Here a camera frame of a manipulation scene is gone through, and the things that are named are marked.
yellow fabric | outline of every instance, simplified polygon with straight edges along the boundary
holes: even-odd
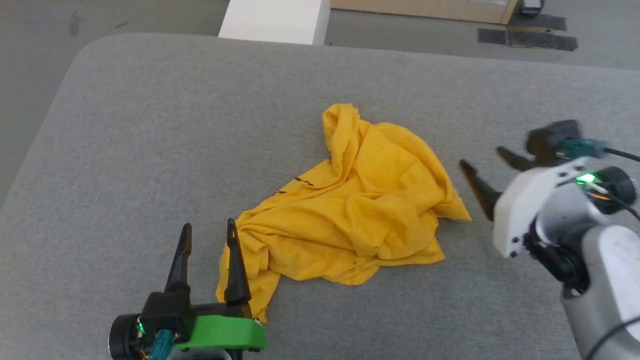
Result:
[[[438,158],[411,131],[372,125],[351,104],[328,108],[323,126],[331,159],[236,221],[250,306],[263,322],[281,275],[360,285],[380,266],[443,260],[437,218],[471,220]],[[225,247],[219,301],[228,259]]]

gray fabric tabletop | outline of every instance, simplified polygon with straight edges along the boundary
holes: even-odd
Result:
[[[268,349],[246,358],[578,359],[559,284],[528,256],[499,256],[457,161],[504,187],[515,172],[494,148],[520,150],[528,130],[562,119],[638,153],[638,84],[638,72],[432,54],[98,40],[0,211],[0,358],[108,359],[112,320],[162,289],[185,222],[192,300],[212,302],[226,219],[324,160],[321,114],[352,102],[422,137],[474,221],[441,221],[435,265],[382,268],[359,287],[283,279]]]

green plastic bracket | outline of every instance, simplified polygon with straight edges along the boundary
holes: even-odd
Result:
[[[259,323],[245,318],[207,315],[196,317],[191,339],[173,348],[263,349],[267,331]]]

